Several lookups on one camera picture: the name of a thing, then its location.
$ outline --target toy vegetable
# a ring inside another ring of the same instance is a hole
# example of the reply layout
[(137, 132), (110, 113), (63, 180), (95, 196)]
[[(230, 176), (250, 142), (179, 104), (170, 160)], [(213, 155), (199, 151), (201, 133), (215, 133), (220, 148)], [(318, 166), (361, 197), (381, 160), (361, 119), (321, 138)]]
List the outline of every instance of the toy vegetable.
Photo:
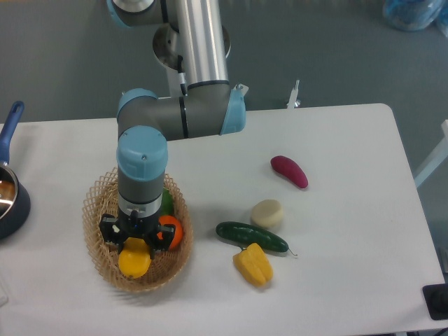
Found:
[(265, 252), (257, 243), (233, 256), (233, 263), (241, 275), (255, 287), (261, 287), (272, 279), (274, 271)]

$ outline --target cucumber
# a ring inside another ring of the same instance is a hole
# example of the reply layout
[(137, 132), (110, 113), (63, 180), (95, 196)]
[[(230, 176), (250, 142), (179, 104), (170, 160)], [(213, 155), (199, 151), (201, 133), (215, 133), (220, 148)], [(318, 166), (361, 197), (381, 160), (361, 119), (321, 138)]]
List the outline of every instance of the cucumber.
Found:
[(250, 245), (257, 243), (262, 249), (273, 252), (287, 252), (288, 243), (272, 232), (254, 225), (239, 222), (222, 222), (216, 226), (219, 237), (236, 243)]

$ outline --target toy bell pepper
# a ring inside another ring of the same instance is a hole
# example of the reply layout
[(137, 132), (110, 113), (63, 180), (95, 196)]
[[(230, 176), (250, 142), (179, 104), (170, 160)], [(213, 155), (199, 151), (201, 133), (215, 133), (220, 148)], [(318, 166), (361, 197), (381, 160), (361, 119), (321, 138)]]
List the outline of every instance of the toy bell pepper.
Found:
[(149, 269), (151, 256), (149, 246), (140, 238), (128, 238), (118, 256), (118, 268), (130, 278), (142, 277)]
[(265, 252), (257, 243), (234, 255), (233, 263), (245, 280), (255, 287), (263, 286), (274, 275)]

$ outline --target woven basket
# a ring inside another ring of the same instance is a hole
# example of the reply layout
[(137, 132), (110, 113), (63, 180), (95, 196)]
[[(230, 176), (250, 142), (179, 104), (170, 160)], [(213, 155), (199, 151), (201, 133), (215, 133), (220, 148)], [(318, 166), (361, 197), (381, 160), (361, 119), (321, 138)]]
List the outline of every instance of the woven basket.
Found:
[(102, 214), (118, 215), (117, 169), (101, 176), (86, 195), (83, 207), (84, 238), (95, 268), (100, 275), (120, 290), (151, 291), (173, 279), (186, 264), (193, 246), (193, 229), (182, 193), (174, 180), (165, 174), (164, 186), (174, 201), (174, 216), (181, 222), (183, 239), (174, 251), (155, 254), (149, 270), (138, 279), (124, 276), (118, 269), (118, 253), (114, 246), (104, 243), (99, 222)]

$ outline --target round white object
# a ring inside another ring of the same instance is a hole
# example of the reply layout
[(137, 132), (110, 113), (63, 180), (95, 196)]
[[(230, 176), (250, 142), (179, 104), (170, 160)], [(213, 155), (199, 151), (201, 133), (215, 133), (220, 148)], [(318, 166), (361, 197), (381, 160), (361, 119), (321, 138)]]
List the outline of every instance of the round white object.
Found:
[(265, 199), (252, 208), (251, 220), (262, 228), (273, 228), (283, 219), (283, 207), (276, 199)]

